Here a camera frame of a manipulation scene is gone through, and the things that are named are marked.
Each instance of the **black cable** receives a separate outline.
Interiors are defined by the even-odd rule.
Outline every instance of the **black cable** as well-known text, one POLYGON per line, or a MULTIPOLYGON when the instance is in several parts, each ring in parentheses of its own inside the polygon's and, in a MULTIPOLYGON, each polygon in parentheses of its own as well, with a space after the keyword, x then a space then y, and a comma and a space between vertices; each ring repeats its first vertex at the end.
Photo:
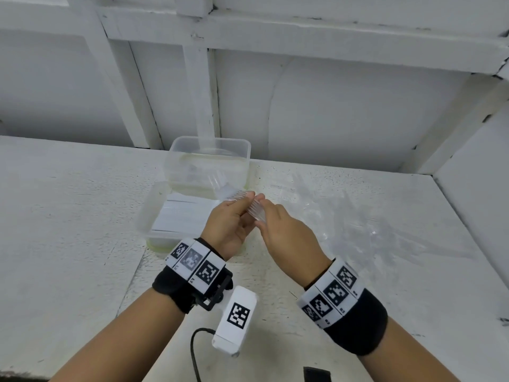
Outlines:
POLYGON ((198 366, 196 365, 196 358, 194 357, 194 336, 199 333, 200 331, 205 331, 209 334, 215 334, 215 330, 211 328, 198 328, 192 335, 191 335, 191 360, 192 360, 192 367, 194 368, 194 374, 196 375, 196 381, 201 382, 200 379, 200 373, 198 372, 198 366))

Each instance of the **hand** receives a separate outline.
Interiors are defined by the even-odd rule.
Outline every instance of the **hand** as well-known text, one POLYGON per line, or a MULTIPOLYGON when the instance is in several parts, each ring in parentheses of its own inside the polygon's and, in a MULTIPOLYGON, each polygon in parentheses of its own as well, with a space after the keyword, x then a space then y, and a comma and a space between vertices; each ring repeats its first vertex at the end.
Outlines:
POLYGON ((291 217, 283 205, 268 199, 260 204, 267 223, 255 221, 270 255, 285 274, 302 287, 307 287, 331 264, 318 240, 302 221, 291 217))
POLYGON ((255 228, 254 218, 246 213, 254 199, 264 199, 264 194, 247 192, 238 201, 224 201, 210 213, 201 238, 213 246, 228 261, 235 256, 246 237, 255 228))

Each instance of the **comb teeth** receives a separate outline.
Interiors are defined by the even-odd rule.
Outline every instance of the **comb teeth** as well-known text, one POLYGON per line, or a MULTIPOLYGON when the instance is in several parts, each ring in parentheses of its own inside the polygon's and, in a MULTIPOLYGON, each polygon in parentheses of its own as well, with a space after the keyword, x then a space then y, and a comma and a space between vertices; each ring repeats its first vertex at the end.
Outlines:
MULTIPOLYGON (((233 196, 226 199, 226 201, 238 201, 246 197, 247 192, 245 190, 239 190, 233 196)), ((254 200, 249 208, 247 208, 247 213, 250 214, 255 220, 265 221, 265 212, 263 210, 262 205, 257 200, 254 200)))

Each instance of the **wristband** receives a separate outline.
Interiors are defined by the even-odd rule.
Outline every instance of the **wristband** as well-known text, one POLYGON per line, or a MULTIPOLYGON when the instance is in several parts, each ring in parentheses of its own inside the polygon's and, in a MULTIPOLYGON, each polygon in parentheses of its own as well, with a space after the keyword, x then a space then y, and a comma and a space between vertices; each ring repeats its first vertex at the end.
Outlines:
POLYGON ((166 257, 166 267, 152 288, 168 295, 188 314, 195 304, 210 311, 232 289, 232 273, 226 262, 205 240, 183 239, 166 257))
POLYGON ((297 305, 335 343, 359 356, 378 347, 387 327, 384 306, 340 258, 309 286, 297 305))

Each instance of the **white table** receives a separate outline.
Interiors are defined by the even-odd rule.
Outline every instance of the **white table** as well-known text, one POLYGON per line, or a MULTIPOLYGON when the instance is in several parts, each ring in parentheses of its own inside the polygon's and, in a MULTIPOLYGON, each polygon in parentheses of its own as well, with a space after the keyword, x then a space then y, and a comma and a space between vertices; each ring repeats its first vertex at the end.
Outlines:
MULTIPOLYGON (((133 220, 161 180, 163 151, 0 137, 0 372, 50 377, 147 289, 163 266, 133 220)), ((321 195, 343 189, 390 225, 434 247, 419 263, 394 259, 390 287, 366 283, 389 313, 463 381, 506 380, 509 291, 431 177, 251 163, 249 188, 278 201, 299 173, 321 195)), ((254 232, 228 267, 260 297, 237 359, 196 339, 205 380, 302 380, 302 367, 333 380, 370 380, 360 362, 297 308, 301 290, 274 265, 254 232)), ((193 380, 191 330, 215 328, 219 311, 194 308, 146 381, 193 380)))

